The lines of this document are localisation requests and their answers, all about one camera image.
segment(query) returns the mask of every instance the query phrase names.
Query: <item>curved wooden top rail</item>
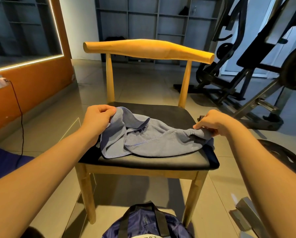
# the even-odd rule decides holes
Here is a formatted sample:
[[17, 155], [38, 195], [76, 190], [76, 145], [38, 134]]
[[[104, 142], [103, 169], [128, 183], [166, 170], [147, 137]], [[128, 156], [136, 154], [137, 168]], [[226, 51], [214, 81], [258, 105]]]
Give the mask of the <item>curved wooden top rail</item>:
[[137, 58], [190, 60], [208, 64], [214, 60], [213, 53], [152, 39], [85, 42], [83, 48], [86, 53], [111, 53]]

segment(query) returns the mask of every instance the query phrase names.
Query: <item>wooden chair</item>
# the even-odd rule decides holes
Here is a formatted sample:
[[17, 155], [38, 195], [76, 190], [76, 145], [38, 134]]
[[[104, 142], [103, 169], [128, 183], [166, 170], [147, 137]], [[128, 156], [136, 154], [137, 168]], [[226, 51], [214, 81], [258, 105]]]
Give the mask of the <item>wooden chair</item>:
[[[146, 39], [85, 42], [83, 47], [87, 53], [106, 53], [108, 104], [115, 107], [126, 107], [133, 113], [159, 119], [174, 128], [188, 129], [195, 124], [189, 112], [184, 109], [190, 81], [191, 64], [192, 61], [211, 64], [214, 54], [171, 42]], [[149, 59], [187, 60], [178, 106], [115, 102], [111, 54]], [[84, 206], [91, 224], [96, 221], [96, 212], [90, 173], [163, 176], [192, 180], [182, 220], [186, 227], [191, 221], [208, 170], [218, 167], [219, 163], [213, 149], [207, 145], [200, 151], [177, 157], [143, 158], [129, 155], [114, 159], [104, 159], [99, 148], [92, 147], [75, 166]]]

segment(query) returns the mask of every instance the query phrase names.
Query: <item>black leather seat cushion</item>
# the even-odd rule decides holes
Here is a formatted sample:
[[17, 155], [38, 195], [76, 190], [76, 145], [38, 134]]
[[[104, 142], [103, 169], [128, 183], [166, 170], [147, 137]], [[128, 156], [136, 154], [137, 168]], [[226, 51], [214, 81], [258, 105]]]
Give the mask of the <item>black leather seat cushion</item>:
[[[195, 124], [194, 119], [184, 108], [168, 105], [148, 105], [136, 103], [109, 103], [115, 107], [128, 108], [134, 114], [146, 115], [161, 120], [174, 128], [189, 129]], [[217, 169], [219, 162], [213, 149], [204, 145], [199, 151], [169, 158], [149, 158], [128, 155], [124, 157], [105, 159], [99, 148], [90, 148], [80, 159], [81, 163], [126, 168], [165, 169], [165, 170], [210, 170]]]

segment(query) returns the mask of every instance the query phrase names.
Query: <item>black bag handle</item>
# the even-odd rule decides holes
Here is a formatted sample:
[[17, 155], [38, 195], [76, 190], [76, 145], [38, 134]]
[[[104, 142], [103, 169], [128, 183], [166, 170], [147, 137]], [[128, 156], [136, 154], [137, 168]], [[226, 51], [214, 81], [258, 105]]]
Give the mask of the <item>black bag handle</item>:
[[157, 207], [154, 205], [154, 203], [146, 203], [146, 204], [137, 204], [130, 206], [130, 208], [125, 212], [125, 214], [122, 216], [119, 224], [119, 231], [118, 231], [118, 238], [128, 238], [128, 219], [129, 215], [133, 211], [140, 210], [141, 208], [150, 209], [154, 211], [156, 216], [156, 225], [157, 229], [159, 231], [159, 234], [161, 237], [169, 237], [170, 238], [170, 232], [168, 229], [166, 216], [164, 213], [159, 211]]

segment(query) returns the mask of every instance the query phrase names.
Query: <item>charging cable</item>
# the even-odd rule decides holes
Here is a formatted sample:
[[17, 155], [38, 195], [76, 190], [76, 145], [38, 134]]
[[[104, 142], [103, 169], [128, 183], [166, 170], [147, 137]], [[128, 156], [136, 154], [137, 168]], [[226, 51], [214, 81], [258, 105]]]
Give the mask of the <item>charging cable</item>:
[[18, 101], [18, 98], [17, 98], [17, 95], [16, 95], [16, 91], [15, 91], [15, 88], [14, 88], [12, 82], [10, 80], [7, 80], [7, 79], [5, 79], [5, 81], [6, 82], [10, 82], [10, 84], [11, 84], [11, 87], [12, 87], [13, 93], [15, 94], [15, 98], [17, 100], [18, 108], [19, 108], [19, 111], [20, 111], [20, 114], [21, 114], [21, 121], [20, 121], [20, 123], [21, 123], [21, 128], [22, 128], [22, 147], [21, 147], [21, 155], [20, 155], [19, 159], [16, 162], [16, 168], [18, 168], [19, 161], [20, 161], [21, 157], [23, 156], [23, 147], [24, 147], [23, 113], [21, 111], [20, 104], [19, 104], [19, 101]]

